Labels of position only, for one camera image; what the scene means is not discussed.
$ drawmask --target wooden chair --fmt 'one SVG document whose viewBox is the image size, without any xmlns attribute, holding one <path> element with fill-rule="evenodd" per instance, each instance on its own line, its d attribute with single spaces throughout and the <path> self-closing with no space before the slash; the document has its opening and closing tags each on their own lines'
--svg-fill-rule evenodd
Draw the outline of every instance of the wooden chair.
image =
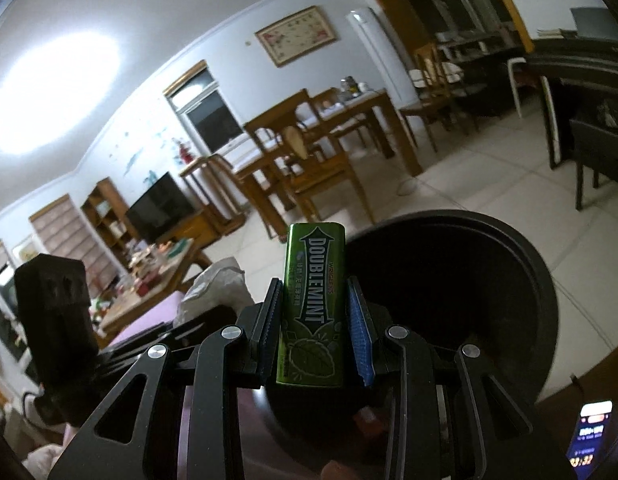
<svg viewBox="0 0 618 480">
<path fill-rule="evenodd" d="M 272 239 L 276 235 L 276 232 L 272 229 L 266 211 L 262 208 L 262 200 L 269 200 L 272 194 L 285 193 L 286 190 L 283 187 L 282 181 L 275 177 L 273 179 L 268 179 L 266 183 L 260 186 L 262 192 L 256 194 L 246 185 L 246 182 L 243 182 L 236 176 L 233 172 L 233 166 L 222 155 L 214 153 L 209 156 L 207 163 L 214 168 L 217 173 L 224 174 L 235 188 L 244 195 L 249 203 L 251 203 L 253 208 L 258 212 L 258 215 L 260 215 L 260 219 L 265 226 L 269 239 Z"/>
<path fill-rule="evenodd" d="M 313 96 L 311 98 L 311 101 L 313 102 L 313 106 L 317 110 L 321 110 L 324 108 L 330 108 L 334 104 L 337 104 L 340 102 L 340 100 L 338 99 L 338 89 L 329 88 L 328 90 L 325 90 L 324 92 L 321 92 L 320 94 Z M 331 134 L 336 139 L 341 139 L 342 137 L 352 132 L 357 132 L 360 142 L 362 142 L 362 145 L 366 148 L 367 143 L 365 142 L 365 138 L 362 135 L 361 128 L 367 129 L 369 136 L 371 137 L 371 140 L 374 143 L 375 149 L 379 150 L 380 148 L 378 146 L 378 140 L 375 138 L 375 134 L 374 134 L 374 127 L 372 126 L 372 124 L 369 122 L 369 120 L 364 114 L 359 114 L 355 117 L 347 118 L 347 120 L 344 123 L 339 124 L 337 128 L 334 128 L 331 131 Z"/>
<path fill-rule="evenodd" d="M 323 158 L 320 153 L 313 149 L 313 142 L 308 140 L 301 130 L 295 116 L 295 110 L 303 103 L 307 103 L 315 114 L 318 125 L 313 129 L 323 129 L 321 137 L 328 139 L 335 152 L 334 156 Z M 301 169 L 299 173 L 290 170 L 282 171 L 276 165 L 276 160 L 272 160 L 270 166 L 284 181 L 289 196 L 295 200 L 308 221 L 321 220 L 320 213 L 311 200 L 313 196 L 336 186 L 344 180 L 350 180 L 369 219 L 374 222 L 365 190 L 353 171 L 347 154 L 342 150 L 339 142 L 332 141 L 306 89 L 285 99 L 243 127 L 262 150 L 263 156 L 272 157 L 258 135 L 258 131 L 262 129 L 275 133 L 276 143 L 281 148 L 279 153 L 283 154 L 282 157 L 295 157 L 297 165 Z M 312 137 L 316 139 L 318 135 L 313 132 Z"/>
<path fill-rule="evenodd" d="M 439 116 L 443 108 L 450 107 L 451 111 L 455 115 L 455 120 L 458 125 L 466 134 L 466 129 L 461 121 L 459 109 L 454 101 L 451 88 L 449 88 L 449 82 L 447 80 L 447 74 L 439 59 L 438 47 L 435 43 L 429 43 L 425 46 L 417 48 L 414 51 L 414 57 L 418 65 L 418 69 L 423 74 L 425 81 L 426 91 L 420 95 L 420 101 L 407 105 L 400 109 L 400 114 L 403 117 L 404 123 L 407 125 L 407 129 L 411 134 L 411 139 L 414 144 L 416 143 L 416 137 L 413 134 L 413 130 L 408 121 L 408 117 L 417 116 L 422 118 L 422 122 L 425 124 L 425 130 L 427 131 L 427 137 L 434 151 L 438 151 L 436 142 L 433 139 L 431 133 L 429 119 L 432 116 Z"/>
</svg>

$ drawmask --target table leg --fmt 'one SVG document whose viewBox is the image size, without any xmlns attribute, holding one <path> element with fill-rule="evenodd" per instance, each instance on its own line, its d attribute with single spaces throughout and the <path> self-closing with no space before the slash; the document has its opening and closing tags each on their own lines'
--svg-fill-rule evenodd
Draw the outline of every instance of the table leg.
<svg viewBox="0 0 618 480">
<path fill-rule="evenodd" d="M 371 134 L 377 140 L 378 145 L 380 146 L 380 151 L 385 156 L 385 158 L 391 158 L 395 156 L 395 152 L 389 144 L 389 140 L 387 139 L 387 134 L 383 130 L 382 126 L 378 122 L 378 118 L 375 116 L 373 110 L 369 110 L 365 112 L 365 117 L 369 124 L 371 124 Z"/>
<path fill-rule="evenodd" d="M 278 185 L 278 177 L 276 177 L 271 168 L 262 168 L 262 173 L 264 174 L 267 181 L 275 187 L 275 195 L 282 203 L 282 207 L 285 208 L 285 211 L 291 211 L 295 207 L 295 202 L 289 198 L 289 195 L 287 194 L 287 192 L 285 192 L 284 188 Z"/>
<path fill-rule="evenodd" d="M 398 143 L 398 150 L 403 157 L 404 165 L 407 168 L 410 176 L 417 176 L 422 173 L 422 167 L 418 162 L 416 153 L 413 151 L 413 147 L 409 142 L 409 136 L 404 130 L 403 124 L 398 118 L 398 114 L 391 104 L 391 100 L 388 95 L 384 95 L 380 102 L 380 108 L 382 109 L 385 121 L 389 125 L 395 141 Z"/>
<path fill-rule="evenodd" d="M 273 206 L 269 197 L 265 195 L 253 175 L 243 180 L 244 190 L 249 193 L 249 198 L 254 201 L 254 207 L 263 216 L 263 220 L 269 224 L 278 235 L 281 242 L 287 241 L 287 224 L 278 210 Z"/>
</svg>

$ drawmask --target television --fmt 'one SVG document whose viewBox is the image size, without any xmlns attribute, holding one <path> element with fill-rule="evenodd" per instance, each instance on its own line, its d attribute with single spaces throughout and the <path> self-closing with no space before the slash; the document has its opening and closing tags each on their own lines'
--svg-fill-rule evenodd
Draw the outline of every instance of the television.
<svg viewBox="0 0 618 480">
<path fill-rule="evenodd" d="M 195 212 L 167 172 L 129 208 L 127 218 L 144 240 L 155 243 L 178 222 Z"/>
</svg>

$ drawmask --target blue gripper pad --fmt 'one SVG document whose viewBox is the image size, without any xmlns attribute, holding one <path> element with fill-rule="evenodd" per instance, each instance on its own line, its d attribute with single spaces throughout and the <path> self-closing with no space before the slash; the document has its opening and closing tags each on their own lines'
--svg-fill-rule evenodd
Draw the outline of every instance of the blue gripper pad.
<svg viewBox="0 0 618 480">
<path fill-rule="evenodd" d="M 355 276 L 347 280 L 347 320 L 358 375 L 365 386 L 371 386 L 375 379 L 373 348 L 377 334 Z"/>
</svg>

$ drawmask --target floral painting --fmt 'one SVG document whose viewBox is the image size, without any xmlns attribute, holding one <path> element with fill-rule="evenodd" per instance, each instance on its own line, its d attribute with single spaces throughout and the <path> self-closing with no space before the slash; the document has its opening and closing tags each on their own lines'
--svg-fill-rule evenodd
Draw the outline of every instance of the floral painting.
<svg viewBox="0 0 618 480">
<path fill-rule="evenodd" d="M 318 7 L 309 7 L 256 32 L 276 66 L 283 66 L 336 36 Z"/>
</svg>

